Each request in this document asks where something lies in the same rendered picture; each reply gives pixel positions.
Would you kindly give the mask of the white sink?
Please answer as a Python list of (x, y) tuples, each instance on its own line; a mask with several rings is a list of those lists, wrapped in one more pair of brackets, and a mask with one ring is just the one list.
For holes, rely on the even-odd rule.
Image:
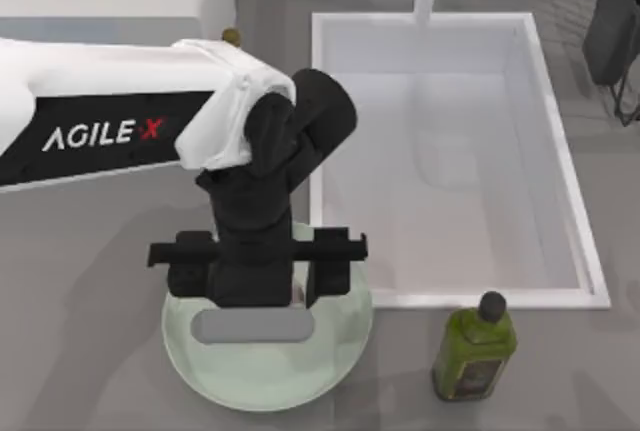
[(531, 13), (316, 13), (311, 57), (359, 122), (310, 219), (368, 236), (377, 307), (610, 307)]

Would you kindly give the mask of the green bottle with black cap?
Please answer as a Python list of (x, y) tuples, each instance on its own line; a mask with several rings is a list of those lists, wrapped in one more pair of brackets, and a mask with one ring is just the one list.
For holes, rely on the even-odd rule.
[(513, 321), (500, 292), (487, 291), (475, 307), (451, 312), (431, 368), (436, 396), (448, 402), (491, 396), (516, 348)]

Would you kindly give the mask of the pale green glass plate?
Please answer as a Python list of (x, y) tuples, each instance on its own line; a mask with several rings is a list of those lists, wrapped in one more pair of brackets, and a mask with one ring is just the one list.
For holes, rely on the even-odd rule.
[[(281, 236), (309, 240), (313, 228), (294, 223)], [(322, 396), (355, 368), (369, 342), (374, 309), (365, 261), (351, 264), (347, 295), (320, 298), (312, 308), (304, 303), (302, 262), (294, 265), (285, 307), (222, 308), (168, 290), (161, 332), (173, 368), (196, 393), (231, 409), (276, 411)]]

